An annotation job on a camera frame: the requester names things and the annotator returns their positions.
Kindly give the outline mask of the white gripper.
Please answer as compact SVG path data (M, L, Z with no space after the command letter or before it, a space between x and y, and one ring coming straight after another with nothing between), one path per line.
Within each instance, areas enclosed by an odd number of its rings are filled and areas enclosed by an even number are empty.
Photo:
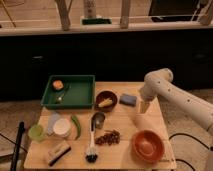
M152 90L147 84L144 84L140 90L140 96L144 101L140 101L140 113L146 113L150 107L150 101L153 101L156 97L156 92Z

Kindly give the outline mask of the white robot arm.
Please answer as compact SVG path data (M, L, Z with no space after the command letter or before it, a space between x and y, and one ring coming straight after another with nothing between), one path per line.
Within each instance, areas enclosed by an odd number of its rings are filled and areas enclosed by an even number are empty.
M144 102L151 102L161 95L180 109L212 136L212 144L204 171L213 171L213 104L194 96L172 84L173 73L163 68L147 73L144 85L139 89Z

